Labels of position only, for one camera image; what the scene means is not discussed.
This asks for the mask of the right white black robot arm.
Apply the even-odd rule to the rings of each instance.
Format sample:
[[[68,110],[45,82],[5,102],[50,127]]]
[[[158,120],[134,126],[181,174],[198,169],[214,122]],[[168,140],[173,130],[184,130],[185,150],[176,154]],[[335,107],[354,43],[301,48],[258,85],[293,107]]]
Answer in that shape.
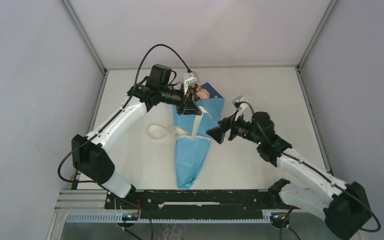
[[[281,178],[269,187],[269,203],[275,208],[284,205],[299,208],[323,220],[338,238],[349,240],[374,217],[364,187],[347,183],[315,166],[275,132],[275,124],[266,112],[258,111],[251,121],[237,113],[225,117],[206,134],[222,144],[241,137],[257,144],[260,157],[274,167],[289,173],[304,187]]]

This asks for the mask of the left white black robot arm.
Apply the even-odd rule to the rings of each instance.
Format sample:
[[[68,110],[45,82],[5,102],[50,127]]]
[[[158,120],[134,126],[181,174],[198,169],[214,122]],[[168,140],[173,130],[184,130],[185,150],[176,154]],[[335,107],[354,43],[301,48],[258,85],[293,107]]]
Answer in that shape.
[[[129,209],[136,203],[135,187],[117,173],[109,153],[119,138],[150,109],[159,103],[173,105],[178,115],[200,116],[195,87],[185,84],[181,89],[171,85],[157,87],[135,84],[125,101],[101,125],[86,136],[77,134],[71,141],[73,167],[92,183],[117,196],[117,202]]]

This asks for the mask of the blue wrapping paper sheet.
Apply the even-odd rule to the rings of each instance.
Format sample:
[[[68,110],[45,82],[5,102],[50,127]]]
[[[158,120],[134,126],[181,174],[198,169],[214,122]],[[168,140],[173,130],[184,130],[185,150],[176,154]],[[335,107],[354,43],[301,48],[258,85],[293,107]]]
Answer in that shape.
[[[189,189],[198,178],[207,158],[212,139],[206,130],[214,128],[221,120],[225,99],[210,83],[200,86],[210,93],[210,98],[199,99],[202,115],[179,115],[174,113],[174,126],[182,130],[175,144],[176,184],[180,189]]]

